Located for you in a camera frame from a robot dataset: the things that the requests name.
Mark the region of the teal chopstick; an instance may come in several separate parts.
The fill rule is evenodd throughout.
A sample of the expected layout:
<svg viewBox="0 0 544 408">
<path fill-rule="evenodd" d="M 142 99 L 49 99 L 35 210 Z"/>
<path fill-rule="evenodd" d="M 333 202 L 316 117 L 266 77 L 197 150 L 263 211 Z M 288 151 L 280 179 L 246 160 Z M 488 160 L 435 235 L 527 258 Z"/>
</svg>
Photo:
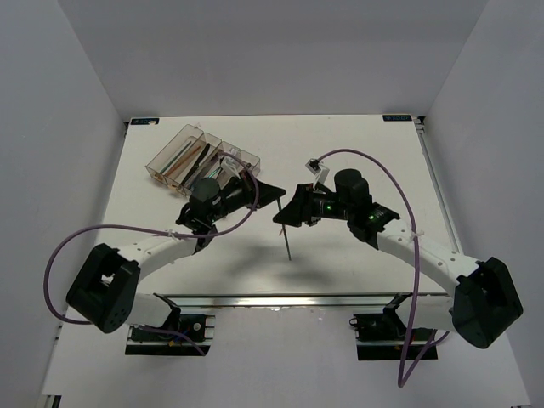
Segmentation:
<svg viewBox="0 0 544 408">
<path fill-rule="evenodd" d="M 173 158 L 167 163 L 167 165 L 161 170 L 161 175 L 166 175 L 167 170 L 178 160 L 178 158 L 192 146 L 192 142 L 185 144 L 177 153 L 173 155 Z"/>
<path fill-rule="evenodd" d="M 282 205 L 281 205 L 281 199 L 278 198 L 276 200 L 276 203 L 277 203 L 277 207 L 278 207 L 278 211 L 281 211 L 282 209 Z M 288 260 L 291 262 L 292 261 L 292 254 L 291 254 L 291 249 L 290 249 L 290 245 L 289 245 L 289 241 L 288 241 L 288 236 L 287 236 L 287 232 L 286 232 L 286 226 L 284 224 L 281 224 L 281 228 L 284 230 L 284 234 L 282 235 L 283 238 L 284 238 L 284 242 L 285 242 L 285 246 L 286 246 L 286 252 L 287 252 L 287 256 L 288 256 Z"/>
</svg>

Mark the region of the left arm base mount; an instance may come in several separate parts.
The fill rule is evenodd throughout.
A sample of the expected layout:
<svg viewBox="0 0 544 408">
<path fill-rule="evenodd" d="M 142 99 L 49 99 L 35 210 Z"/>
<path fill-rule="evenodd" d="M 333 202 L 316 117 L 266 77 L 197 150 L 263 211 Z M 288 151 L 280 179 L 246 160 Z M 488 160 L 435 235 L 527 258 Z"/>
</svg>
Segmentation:
<svg viewBox="0 0 544 408">
<path fill-rule="evenodd" d="M 204 357 L 214 338 L 215 316 L 182 314 L 172 328 L 131 326 L 125 355 Z"/>
</svg>

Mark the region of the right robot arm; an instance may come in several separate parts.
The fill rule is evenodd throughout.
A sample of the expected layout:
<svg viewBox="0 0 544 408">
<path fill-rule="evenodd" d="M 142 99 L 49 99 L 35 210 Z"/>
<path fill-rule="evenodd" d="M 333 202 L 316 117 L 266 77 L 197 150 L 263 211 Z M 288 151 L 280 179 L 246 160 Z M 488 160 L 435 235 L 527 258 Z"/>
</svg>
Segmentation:
<svg viewBox="0 0 544 408">
<path fill-rule="evenodd" d="M 334 177 L 335 188 L 298 184 L 293 198 L 273 218 L 299 228 L 323 218 L 346 222 L 351 234 L 379 252 L 418 266 L 445 296 L 400 294 L 382 310 L 379 327 L 401 339 L 413 329 L 455 332 L 478 349 L 488 348 L 523 314 L 507 266 L 481 261 L 416 235 L 398 213 L 373 201 L 369 185 L 355 169 Z"/>
</svg>

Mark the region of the black iridescent knife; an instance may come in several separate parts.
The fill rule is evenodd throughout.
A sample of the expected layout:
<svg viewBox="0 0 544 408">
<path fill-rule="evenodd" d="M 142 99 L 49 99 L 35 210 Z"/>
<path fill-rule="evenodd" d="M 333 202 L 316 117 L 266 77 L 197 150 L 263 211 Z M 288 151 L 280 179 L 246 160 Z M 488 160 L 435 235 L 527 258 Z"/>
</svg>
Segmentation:
<svg viewBox="0 0 544 408">
<path fill-rule="evenodd" d="M 210 150 L 210 147 L 211 145 L 209 143 L 207 143 L 201 154 L 197 157 L 195 163 L 193 164 L 193 166 L 191 167 L 191 169 L 188 171 L 188 173 L 185 175 L 183 181 L 181 182 L 181 184 L 186 184 L 190 178 L 196 173 L 196 171 L 199 169 L 200 165 L 201 165 L 201 162 L 206 158 L 207 154 L 208 154 L 208 151 Z"/>
</svg>

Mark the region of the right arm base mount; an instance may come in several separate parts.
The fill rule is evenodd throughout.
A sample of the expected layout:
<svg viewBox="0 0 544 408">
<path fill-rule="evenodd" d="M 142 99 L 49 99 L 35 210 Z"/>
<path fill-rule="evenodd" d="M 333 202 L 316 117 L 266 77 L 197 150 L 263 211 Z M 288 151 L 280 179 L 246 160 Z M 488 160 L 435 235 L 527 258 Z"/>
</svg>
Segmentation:
<svg viewBox="0 0 544 408">
<path fill-rule="evenodd" d="M 405 332 L 390 326 L 383 317 L 383 314 L 354 314 L 349 320 L 349 325 L 355 332 L 358 361 L 400 361 Z M 431 333 L 429 329 L 412 331 L 408 360 L 417 357 Z M 430 347 L 422 359 L 437 360 L 436 346 Z"/>
</svg>

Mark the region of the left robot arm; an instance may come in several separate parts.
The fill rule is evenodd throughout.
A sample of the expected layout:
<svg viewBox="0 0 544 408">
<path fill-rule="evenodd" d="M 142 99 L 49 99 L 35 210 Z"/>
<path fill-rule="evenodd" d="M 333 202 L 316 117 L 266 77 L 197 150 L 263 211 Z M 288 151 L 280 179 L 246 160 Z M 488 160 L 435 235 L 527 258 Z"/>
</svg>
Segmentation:
<svg viewBox="0 0 544 408">
<path fill-rule="evenodd" d="M 105 243 L 95 246 L 66 301 L 103 333 L 127 324 L 148 326 L 159 338 L 172 338 L 180 329 L 180 307 L 164 296 L 139 293 L 139 282 L 204 250 L 218 231 L 216 221 L 243 207 L 266 207 L 285 193 L 280 187 L 252 180 L 248 172 L 231 178 L 225 186 L 203 178 L 182 207 L 174 229 L 121 248 Z"/>
</svg>

